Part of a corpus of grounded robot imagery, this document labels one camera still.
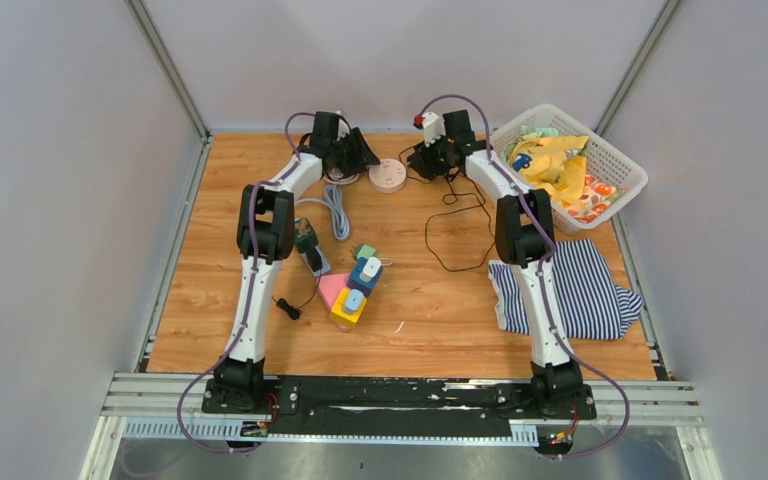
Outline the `round pink power socket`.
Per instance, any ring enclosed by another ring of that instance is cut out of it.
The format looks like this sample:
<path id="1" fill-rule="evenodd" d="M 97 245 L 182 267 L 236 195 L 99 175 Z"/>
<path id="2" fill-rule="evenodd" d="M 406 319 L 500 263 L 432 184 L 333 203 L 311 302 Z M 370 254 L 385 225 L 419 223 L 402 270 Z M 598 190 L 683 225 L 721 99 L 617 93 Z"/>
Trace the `round pink power socket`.
<path id="1" fill-rule="evenodd" d="M 395 194 L 405 187 L 407 170 L 401 161 L 384 158 L 368 170 L 367 179 L 375 191 L 382 194 Z"/>

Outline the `dark green cube socket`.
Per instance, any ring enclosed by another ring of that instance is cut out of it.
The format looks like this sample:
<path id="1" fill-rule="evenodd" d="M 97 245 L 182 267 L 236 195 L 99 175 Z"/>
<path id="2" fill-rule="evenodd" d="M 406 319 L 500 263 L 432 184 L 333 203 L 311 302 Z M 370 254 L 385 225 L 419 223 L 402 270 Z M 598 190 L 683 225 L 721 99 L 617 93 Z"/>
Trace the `dark green cube socket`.
<path id="1" fill-rule="evenodd" d="M 295 248 L 300 254 L 314 251 L 319 244 L 317 234 L 307 217 L 296 218 L 294 221 Z"/>

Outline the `white USB charger plug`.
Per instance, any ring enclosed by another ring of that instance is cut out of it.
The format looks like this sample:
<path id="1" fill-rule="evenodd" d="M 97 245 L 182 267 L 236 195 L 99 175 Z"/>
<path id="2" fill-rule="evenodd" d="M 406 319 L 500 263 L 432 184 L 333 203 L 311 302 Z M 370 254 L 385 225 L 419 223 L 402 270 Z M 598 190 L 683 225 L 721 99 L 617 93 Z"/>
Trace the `white USB charger plug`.
<path id="1" fill-rule="evenodd" d="M 363 265 L 359 277 L 365 282 L 371 282 L 382 269 L 382 263 L 377 257 L 370 257 L 366 259 L 366 263 Z"/>

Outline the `light blue power strip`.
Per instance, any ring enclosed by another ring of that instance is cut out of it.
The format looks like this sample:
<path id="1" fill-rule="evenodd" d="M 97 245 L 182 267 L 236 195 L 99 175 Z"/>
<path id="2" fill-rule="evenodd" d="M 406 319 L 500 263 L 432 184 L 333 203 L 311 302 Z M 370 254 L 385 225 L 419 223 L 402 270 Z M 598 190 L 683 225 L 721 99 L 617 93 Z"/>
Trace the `light blue power strip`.
<path id="1" fill-rule="evenodd" d="M 301 253 L 302 259 L 315 278 L 329 274 L 331 264 L 319 246 Z"/>

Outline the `blue cube power socket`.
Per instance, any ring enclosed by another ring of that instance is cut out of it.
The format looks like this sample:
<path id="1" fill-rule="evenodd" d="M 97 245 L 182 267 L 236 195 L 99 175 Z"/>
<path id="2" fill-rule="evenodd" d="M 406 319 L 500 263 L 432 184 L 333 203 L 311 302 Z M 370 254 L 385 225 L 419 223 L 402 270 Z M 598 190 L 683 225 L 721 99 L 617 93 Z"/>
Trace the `blue cube power socket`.
<path id="1" fill-rule="evenodd" d="M 383 264 L 375 256 L 360 257 L 349 274 L 347 287 L 369 297 L 383 273 Z"/>

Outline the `light blue small charger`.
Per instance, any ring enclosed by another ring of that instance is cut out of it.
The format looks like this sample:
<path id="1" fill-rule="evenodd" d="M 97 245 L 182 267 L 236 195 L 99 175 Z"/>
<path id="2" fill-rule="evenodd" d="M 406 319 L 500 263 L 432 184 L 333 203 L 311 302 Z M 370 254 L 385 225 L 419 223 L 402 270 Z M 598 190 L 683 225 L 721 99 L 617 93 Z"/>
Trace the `light blue small charger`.
<path id="1" fill-rule="evenodd" d="M 365 301 L 366 297 L 361 290 L 347 289 L 342 311 L 347 315 L 354 315 L 361 309 Z"/>

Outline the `yellow cube power socket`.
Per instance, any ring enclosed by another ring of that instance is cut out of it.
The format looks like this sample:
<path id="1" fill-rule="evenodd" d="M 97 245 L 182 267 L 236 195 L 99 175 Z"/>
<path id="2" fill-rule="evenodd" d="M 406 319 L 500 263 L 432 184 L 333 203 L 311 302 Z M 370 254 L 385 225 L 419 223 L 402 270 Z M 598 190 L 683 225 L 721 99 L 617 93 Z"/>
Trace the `yellow cube power socket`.
<path id="1" fill-rule="evenodd" d="M 343 331 L 356 327 L 367 304 L 367 297 L 361 290 L 343 288 L 331 310 L 330 320 Z"/>

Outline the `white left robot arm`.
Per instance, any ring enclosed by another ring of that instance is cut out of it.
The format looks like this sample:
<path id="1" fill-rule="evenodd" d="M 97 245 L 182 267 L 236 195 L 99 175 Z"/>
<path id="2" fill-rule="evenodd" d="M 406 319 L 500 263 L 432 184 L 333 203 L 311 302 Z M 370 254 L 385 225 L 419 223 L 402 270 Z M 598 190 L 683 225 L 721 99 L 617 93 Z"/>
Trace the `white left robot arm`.
<path id="1" fill-rule="evenodd" d="M 295 248 L 296 200 L 331 173 L 351 176 L 378 162 L 360 130 L 340 112 L 309 115 L 312 130 L 293 149 L 275 176 L 241 193 L 236 244 L 241 284 L 232 331 L 223 354 L 211 367 L 205 399 L 217 409 L 253 413 L 268 400 L 264 378 L 265 333 L 272 293 Z"/>

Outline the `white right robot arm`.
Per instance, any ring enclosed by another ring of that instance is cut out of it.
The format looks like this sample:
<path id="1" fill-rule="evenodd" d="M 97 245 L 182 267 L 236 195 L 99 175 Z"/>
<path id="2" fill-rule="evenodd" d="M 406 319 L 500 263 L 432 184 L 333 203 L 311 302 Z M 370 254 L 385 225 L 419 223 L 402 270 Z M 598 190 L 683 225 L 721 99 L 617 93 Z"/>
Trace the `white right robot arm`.
<path id="1" fill-rule="evenodd" d="M 544 417 L 567 408 L 580 415 L 588 393 L 561 321 L 548 193 L 529 188 L 488 141 L 477 139 L 467 111 L 423 112 L 413 125 L 423 139 L 408 157 L 412 168 L 428 180 L 462 173 L 496 203 L 495 249 L 519 288 L 531 336 L 531 405 Z"/>

